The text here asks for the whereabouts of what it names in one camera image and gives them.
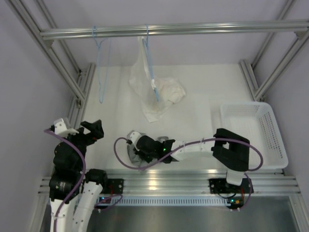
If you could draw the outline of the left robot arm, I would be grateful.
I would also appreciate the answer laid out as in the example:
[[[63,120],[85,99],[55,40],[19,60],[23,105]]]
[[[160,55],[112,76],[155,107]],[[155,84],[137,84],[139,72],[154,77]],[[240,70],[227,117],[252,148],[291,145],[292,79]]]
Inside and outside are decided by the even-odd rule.
[[[61,118],[44,130],[60,140],[54,149],[55,170],[49,181],[52,232],[85,232],[100,193],[108,190],[107,173],[86,169],[87,147],[104,137],[101,120],[83,121],[74,129]]]

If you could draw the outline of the light blue wire hanger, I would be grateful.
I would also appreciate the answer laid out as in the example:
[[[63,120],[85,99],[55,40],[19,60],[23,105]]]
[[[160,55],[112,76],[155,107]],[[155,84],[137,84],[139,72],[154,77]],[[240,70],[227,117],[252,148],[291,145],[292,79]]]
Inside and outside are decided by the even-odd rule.
[[[96,26],[92,27],[92,38],[97,48],[98,100],[100,104],[103,104],[109,77],[112,40],[110,38],[100,39]]]

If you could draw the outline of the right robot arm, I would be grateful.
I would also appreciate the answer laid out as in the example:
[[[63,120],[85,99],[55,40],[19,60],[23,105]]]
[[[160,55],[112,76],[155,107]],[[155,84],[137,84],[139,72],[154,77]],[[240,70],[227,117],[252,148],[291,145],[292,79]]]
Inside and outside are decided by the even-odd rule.
[[[213,140],[177,141],[166,136],[157,140],[145,133],[132,131],[128,136],[127,153],[132,164],[141,166],[161,160],[164,164],[193,161],[205,162],[215,158],[227,168],[225,188],[236,192],[242,187],[244,173],[249,170],[250,141],[226,129],[218,129]]]

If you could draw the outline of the grey tank top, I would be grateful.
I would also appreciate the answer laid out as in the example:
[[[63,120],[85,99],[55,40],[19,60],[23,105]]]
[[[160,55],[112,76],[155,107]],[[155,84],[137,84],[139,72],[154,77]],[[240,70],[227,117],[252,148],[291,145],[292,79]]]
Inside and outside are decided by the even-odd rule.
[[[164,151],[164,156],[165,156],[168,152],[171,151],[171,145],[175,140],[169,140],[168,137],[163,136],[163,137],[158,137],[157,141],[163,143],[164,145],[163,151]],[[133,144],[130,144],[129,142],[127,142],[127,152],[128,152],[128,157],[131,163],[140,166],[143,161],[137,155],[135,155],[134,148],[135,146]]]

